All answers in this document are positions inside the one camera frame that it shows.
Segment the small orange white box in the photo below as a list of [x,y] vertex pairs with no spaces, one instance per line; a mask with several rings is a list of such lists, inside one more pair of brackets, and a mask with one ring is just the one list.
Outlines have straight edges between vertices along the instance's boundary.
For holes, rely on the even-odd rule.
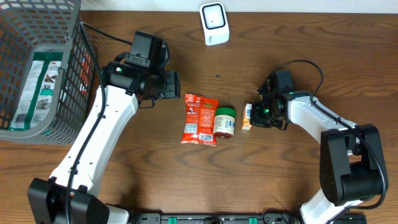
[[246,103],[243,111],[243,118],[242,118],[242,130],[249,131],[252,127],[251,125],[251,110],[252,104]]

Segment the red candy bag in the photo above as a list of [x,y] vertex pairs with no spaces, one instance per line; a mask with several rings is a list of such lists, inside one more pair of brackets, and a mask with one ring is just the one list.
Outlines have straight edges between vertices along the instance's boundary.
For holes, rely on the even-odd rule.
[[186,117],[182,144],[216,146],[213,125],[219,102],[213,98],[187,93],[185,95]]

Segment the green lid white jar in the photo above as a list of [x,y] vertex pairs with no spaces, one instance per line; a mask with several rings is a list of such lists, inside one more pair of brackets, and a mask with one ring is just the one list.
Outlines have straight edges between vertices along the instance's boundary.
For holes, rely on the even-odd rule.
[[213,125],[213,135],[217,138],[231,138],[234,136],[236,124],[236,110],[227,107],[216,109]]

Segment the red tube package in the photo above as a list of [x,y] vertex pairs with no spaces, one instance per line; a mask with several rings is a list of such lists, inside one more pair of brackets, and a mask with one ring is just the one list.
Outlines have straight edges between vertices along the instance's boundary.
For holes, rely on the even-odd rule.
[[88,84],[90,82],[92,64],[93,62],[90,54],[88,52],[85,53],[81,61],[81,69],[80,69],[80,78],[81,78],[80,93],[83,95],[88,94]]

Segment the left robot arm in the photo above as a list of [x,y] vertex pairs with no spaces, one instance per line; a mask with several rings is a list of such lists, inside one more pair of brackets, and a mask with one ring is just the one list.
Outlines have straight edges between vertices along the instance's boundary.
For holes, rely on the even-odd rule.
[[112,61],[102,69],[106,86],[95,102],[73,146],[48,180],[35,178],[28,199],[36,223],[130,223],[125,208],[97,196],[104,170],[128,121],[143,100],[180,97],[177,71]]

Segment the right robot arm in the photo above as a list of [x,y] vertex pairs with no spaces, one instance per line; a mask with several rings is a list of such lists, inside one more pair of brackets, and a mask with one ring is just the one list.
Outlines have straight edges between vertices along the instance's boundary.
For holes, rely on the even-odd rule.
[[253,104],[251,125],[303,128],[320,145],[321,189],[300,207],[302,223],[334,223],[351,209],[380,206],[388,189],[381,138],[371,125],[357,125],[323,106],[308,91],[279,90]]

